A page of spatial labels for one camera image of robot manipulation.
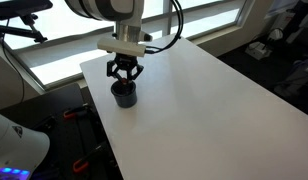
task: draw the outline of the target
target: white table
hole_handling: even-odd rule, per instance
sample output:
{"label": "white table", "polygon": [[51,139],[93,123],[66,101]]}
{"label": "white table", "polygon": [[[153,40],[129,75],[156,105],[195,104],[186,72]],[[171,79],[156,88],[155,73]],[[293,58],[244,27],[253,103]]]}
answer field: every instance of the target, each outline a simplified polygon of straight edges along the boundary
{"label": "white table", "polygon": [[122,109],[113,58],[81,67],[125,180],[308,180],[308,116],[271,92],[182,39],[139,60],[138,102]]}

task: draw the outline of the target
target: blue light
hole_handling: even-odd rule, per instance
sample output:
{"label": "blue light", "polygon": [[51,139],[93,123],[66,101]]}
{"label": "blue light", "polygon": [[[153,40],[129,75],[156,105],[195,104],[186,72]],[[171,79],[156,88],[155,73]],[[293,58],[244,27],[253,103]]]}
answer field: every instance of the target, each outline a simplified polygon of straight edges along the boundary
{"label": "blue light", "polygon": [[18,174],[18,173],[20,173],[20,172],[21,172],[21,170],[19,170],[19,169],[14,169],[14,170],[12,171],[13,174]]}
{"label": "blue light", "polygon": [[11,172],[12,169],[11,169],[11,168],[3,168],[1,171],[2,171],[3,173],[8,173],[8,172]]}
{"label": "blue light", "polygon": [[22,175],[27,175],[27,174],[29,174],[29,173],[30,173],[29,171],[22,171],[22,172],[21,172]]}

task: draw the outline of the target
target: wall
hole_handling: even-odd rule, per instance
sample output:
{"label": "wall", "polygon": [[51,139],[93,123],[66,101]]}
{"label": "wall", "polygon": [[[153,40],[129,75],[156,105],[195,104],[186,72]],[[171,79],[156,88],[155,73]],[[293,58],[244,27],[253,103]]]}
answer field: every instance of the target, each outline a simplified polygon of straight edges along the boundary
{"label": "wall", "polygon": [[[22,72],[25,77],[25,99],[30,99],[43,93],[41,89]],[[6,62],[0,45],[0,109],[17,104],[22,97],[22,83],[17,72]]]}
{"label": "wall", "polygon": [[273,0],[248,0],[250,8],[246,9],[241,25],[197,38],[192,42],[214,56],[222,55],[250,42],[253,37],[268,30],[275,17],[265,19]]}

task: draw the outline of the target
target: black cup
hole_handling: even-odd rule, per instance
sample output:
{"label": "black cup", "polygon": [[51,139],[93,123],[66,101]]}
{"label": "black cup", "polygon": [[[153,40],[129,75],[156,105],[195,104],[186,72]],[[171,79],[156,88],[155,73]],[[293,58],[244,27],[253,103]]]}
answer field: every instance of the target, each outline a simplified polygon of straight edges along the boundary
{"label": "black cup", "polygon": [[137,102],[136,84],[134,82],[123,84],[116,81],[111,87],[116,103],[122,108],[130,108]]}

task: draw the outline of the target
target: window frame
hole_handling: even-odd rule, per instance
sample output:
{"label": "window frame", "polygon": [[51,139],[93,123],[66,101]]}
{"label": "window frame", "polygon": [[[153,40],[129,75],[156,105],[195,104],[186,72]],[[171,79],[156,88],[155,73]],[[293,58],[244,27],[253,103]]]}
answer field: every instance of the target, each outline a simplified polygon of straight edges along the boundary
{"label": "window frame", "polygon": [[[214,6],[217,6],[217,5],[220,5],[220,4],[230,3],[230,2],[233,2],[233,1],[238,1],[238,0],[216,1],[216,2],[209,3],[209,4],[203,4],[203,5],[199,5],[199,6],[195,6],[195,7],[190,7],[190,8],[187,8],[187,9],[184,10],[184,14],[189,13],[189,12],[195,12],[195,11],[205,9],[205,8],[212,8]],[[239,20],[241,18],[241,15],[243,13],[243,10],[245,9],[246,4],[248,2],[248,0],[244,0],[244,1],[245,2],[243,4],[243,6],[240,8],[240,10],[237,14],[237,17],[236,17],[236,19],[233,23],[225,24],[223,26],[213,28],[211,30],[208,30],[208,31],[205,31],[205,32],[202,32],[202,33],[195,34],[193,36],[188,37],[187,39],[193,40],[195,38],[198,38],[200,36],[204,36],[204,35],[209,34],[211,32],[218,31],[220,29],[224,29],[224,28],[227,28],[227,27],[230,27],[230,26],[238,25]],[[176,17],[176,12],[173,12],[172,3],[170,1],[164,0],[163,1],[163,13],[156,15],[156,16],[145,18],[145,19],[142,20],[142,23],[146,24],[146,23],[151,23],[151,22],[158,21],[158,20],[167,19],[168,23],[162,29],[162,32],[163,32],[162,36],[166,36],[166,35],[169,35],[171,33],[172,19],[174,17]],[[24,62],[24,60],[22,60],[22,58],[19,56],[19,54],[25,54],[27,52],[45,49],[45,48],[48,48],[48,47],[53,47],[53,46],[61,45],[61,44],[64,44],[64,43],[70,43],[70,42],[75,41],[75,40],[80,40],[80,39],[84,39],[84,38],[87,38],[87,37],[100,35],[100,34],[106,34],[106,33],[112,33],[112,32],[114,32],[114,23],[113,23],[113,26],[111,26],[111,27],[100,28],[100,29],[97,29],[97,30],[94,30],[94,31],[91,31],[91,32],[88,32],[88,33],[84,33],[84,34],[78,34],[78,35],[73,35],[73,36],[62,37],[62,38],[59,38],[59,39],[54,39],[54,40],[47,41],[43,44],[35,44],[35,45],[31,45],[31,46],[28,46],[28,47],[15,49],[15,50],[12,50],[8,46],[8,44],[6,44],[6,48],[10,52],[10,54],[15,58],[15,60],[24,68],[24,70],[34,79],[34,81],[36,81],[37,84],[42,89],[44,89],[45,91],[49,91],[49,90],[56,89],[58,87],[64,86],[67,83],[77,81],[77,80],[81,80],[82,78],[84,78],[83,73],[78,73],[78,74],[75,74],[73,76],[65,77],[63,79],[54,81],[54,82],[49,83],[49,84],[43,84],[41,82],[41,80],[35,75],[35,73],[31,71],[30,67],[28,67],[28,65]]]}

